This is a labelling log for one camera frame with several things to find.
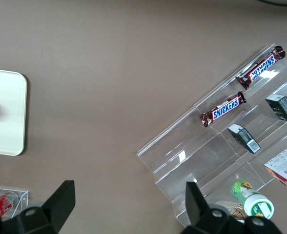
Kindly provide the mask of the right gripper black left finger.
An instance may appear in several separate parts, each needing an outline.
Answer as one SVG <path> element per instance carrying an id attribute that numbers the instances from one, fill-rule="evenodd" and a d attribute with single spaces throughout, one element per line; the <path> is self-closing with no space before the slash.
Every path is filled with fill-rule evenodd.
<path id="1" fill-rule="evenodd" d="M 40 207 L 29 207 L 2 221 L 0 234 L 58 234 L 75 207 L 75 183 L 64 181 Z"/>

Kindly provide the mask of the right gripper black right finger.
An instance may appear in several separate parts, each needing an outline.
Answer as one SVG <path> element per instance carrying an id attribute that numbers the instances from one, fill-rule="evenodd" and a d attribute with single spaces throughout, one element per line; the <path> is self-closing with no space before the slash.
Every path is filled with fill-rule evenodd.
<path id="1" fill-rule="evenodd" d="M 187 182 L 185 207 L 191 225 L 184 234 L 280 234 L 279 228 L 263 217 L 248 217 L 245 222 L 236 220 L 223 206 L 209 205 L 197 183 Z"/>

